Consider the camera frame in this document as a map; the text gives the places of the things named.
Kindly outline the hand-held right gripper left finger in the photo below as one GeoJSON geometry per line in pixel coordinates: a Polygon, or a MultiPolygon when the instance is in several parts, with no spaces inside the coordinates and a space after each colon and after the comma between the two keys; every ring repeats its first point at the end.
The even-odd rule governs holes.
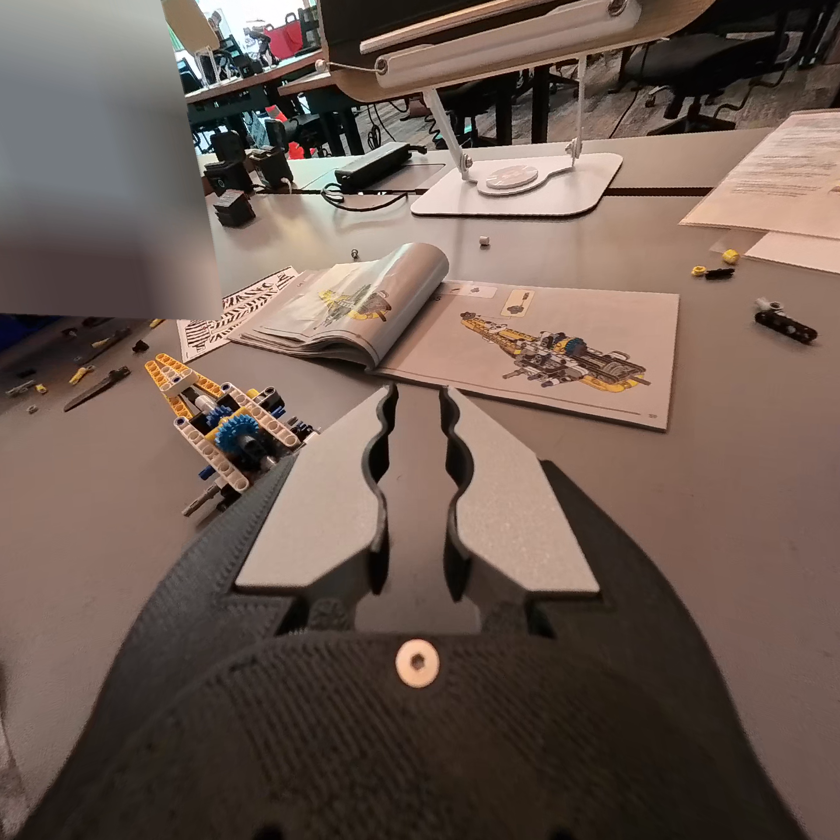
{"type": "Polygon", "coordinates": [[[379,482],[397,399],[395,385],[383,386],[308,439],[238,573],[238,592],[310,604],[382,593],[390,537],[379,482]]]}

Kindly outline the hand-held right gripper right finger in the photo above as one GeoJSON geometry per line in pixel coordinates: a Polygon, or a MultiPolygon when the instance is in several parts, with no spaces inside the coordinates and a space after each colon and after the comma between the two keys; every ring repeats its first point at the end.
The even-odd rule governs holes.
{"type": "Polygon", "coordinates": [[[536,454],[464,393],[440,395],[448,506],[444,577],[481,617],[500,607],[590,601],[601,587],[536,454]]]}

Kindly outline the yellow and white lego model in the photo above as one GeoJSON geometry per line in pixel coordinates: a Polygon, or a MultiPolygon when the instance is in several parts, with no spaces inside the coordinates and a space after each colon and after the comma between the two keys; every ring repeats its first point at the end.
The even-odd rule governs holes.
{"type": "Polygon", "coordinates": [[[203,461],[205,489],[183,509],[185,518],[209,502],[226,510],[320,436],[320,428],[287,412],[275,387],[245,392],[231,382],[220,385],[164,353],[144,368],[173,411],[175,430],[203,461]]]}

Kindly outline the lego instruction booklet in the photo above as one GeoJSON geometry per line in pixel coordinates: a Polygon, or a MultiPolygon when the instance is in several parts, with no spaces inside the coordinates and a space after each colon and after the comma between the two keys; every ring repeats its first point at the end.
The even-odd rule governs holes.
{"type": "Polygon", "coordinates": [[[440,248],[303,271],[232,340],[665,431],[679,297],[457,280],[440,248]]]}

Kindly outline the dark blade lego piece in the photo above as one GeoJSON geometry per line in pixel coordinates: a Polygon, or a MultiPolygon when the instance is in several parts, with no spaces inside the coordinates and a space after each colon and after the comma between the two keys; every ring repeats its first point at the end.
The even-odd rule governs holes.
{"type": "Polygon", "coordinates": [[[123,382],[126,378],[130,376],[130,374],[130,368],[125,365],[119,367],[118,369],[111,370],[103,379],[100,380],[100,382],[90,386],[84,392],[74,396],[64,406],[63,412],[68,413],[74,410],[75,408],[85,403],[88,403],[90,400],[113,388],[116,384],[123,382]]]}

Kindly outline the small black block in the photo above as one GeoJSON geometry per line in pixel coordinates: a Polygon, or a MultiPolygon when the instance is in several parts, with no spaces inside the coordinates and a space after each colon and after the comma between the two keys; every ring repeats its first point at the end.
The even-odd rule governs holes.
{"type": "Polygon", "coordinates": [[[241,228],[256,220],[256,212],[249,196],[239,190],[226,190],[215,196],[212,208],[218,222],[226,228],[241,228]]]}

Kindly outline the white monitor stand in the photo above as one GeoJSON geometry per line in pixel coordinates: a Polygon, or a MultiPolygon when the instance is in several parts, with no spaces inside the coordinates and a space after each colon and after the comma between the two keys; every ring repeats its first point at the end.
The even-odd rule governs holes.
{"type": "Polygon", "coordinates": [[[605,37],[610,45],[639,21],[639,2],[580,1],[546,14],[492,26],[472,35],[433,42],[457,28],[488,23],[492,18],[536,6],[537,2],[487,2],[431,17],[360,42],[362,55],[374,55],[373,72],[380,87],[420,90],[444,136],[454,163],[412,205],[418,217],[571,217],[593,209],[623,157],[614,153],[583,154],[582,103],[586,53],[582,45],[605,37]],[[577,59],[580,96],[576,136],[561,154],[518,157],[508,161],[474,161],[457,141],[433,84],[450,84],[478,75],[481,59],[504,66],[532,54],[570,51],[577,59]]]}

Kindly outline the small black brick pin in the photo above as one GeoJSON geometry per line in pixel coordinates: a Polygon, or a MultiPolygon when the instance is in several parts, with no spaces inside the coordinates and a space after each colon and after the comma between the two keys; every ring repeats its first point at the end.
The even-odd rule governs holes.
{"type": "Polygon", "coordinates": [[[760,326],[798,343],[811,344],[816,341],[818,332],[792,319],[781,302],[761,297],[755,301],[755,307],[754,321],[760,326]]]}

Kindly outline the blue plastic bin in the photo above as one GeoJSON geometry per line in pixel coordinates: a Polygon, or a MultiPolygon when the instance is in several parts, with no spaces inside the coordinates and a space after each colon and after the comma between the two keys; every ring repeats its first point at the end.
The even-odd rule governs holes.
{"type": "Polygon", "coordinates": [[[64,320],[61,316],[1,313],[1,343],[3,352],[26,340],[52,324],[64,320]]]}

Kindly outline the black power adapter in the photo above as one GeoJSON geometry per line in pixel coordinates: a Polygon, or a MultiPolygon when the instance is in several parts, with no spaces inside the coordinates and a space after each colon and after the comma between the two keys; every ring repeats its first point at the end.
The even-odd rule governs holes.
{"type": "Polygon", "coordinates": [[[361,193],[399,171],[412,158],[409,143],[389,142],[334,170],[334,183],[342,193],[361,193]]]}

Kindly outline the plain white paper sheet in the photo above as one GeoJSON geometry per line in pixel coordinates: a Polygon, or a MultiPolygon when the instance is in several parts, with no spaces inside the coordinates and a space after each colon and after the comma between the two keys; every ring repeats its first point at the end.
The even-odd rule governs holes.
{"type": "Polygon", "coordinates": [[[745,256],[785,266],[839,275],[839,239],[768,232],[745,256]]]}

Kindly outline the plastic bag with yellow parts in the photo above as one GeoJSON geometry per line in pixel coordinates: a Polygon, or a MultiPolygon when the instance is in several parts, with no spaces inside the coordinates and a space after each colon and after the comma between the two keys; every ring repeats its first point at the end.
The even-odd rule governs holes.
{"type": "Polygon", "coordinates": [[[680,222],[839,238],[839,111],[794,112],[680,222]]]}

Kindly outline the background desk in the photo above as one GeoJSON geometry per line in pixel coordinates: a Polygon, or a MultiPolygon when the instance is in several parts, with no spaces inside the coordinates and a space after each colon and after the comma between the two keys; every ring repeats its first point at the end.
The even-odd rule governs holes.
{"type": "Polygon", "coordinates": [[[198,154],[213,151],[212,138],[218,133],[237,133],[246,148],[264,145],[264,126],[270,109],[290,120],[299,120],[314,135],[309,143],[299,141],[304,155],[316,151],[326,155],[328,140],[319,115],[304,113],[292,83],[314,73],[323,58],[321,49],[282,60],[277,66],[246,78],[233,78],[186,94],[187,118],[198,154]]]}

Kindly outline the red bag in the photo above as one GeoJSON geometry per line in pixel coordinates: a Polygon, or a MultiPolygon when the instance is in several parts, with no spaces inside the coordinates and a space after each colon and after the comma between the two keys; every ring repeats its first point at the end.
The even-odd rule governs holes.
{"type": "Polygon", "coordinates": [[[269,52],[278,61],[292,58],[302,49],[301,25],[296,18],[289,18],[278,27],[266,24],[264,34],[268,38],[269,52]]]}

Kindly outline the black office chair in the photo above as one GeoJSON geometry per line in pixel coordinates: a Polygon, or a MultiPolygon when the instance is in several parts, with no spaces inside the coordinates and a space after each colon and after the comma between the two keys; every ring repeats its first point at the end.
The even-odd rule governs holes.
{"type": "Polygon", "coordinates": [[[786,33],[748,39],[696,34],[639,47],[625,64],[625,79],[673,95],[664,113],[666,125],[648,135],[735,130],[735,122],[702,113],[702,99],[721,95],[737,81],[774,72],[789,42],[786,33]]]}

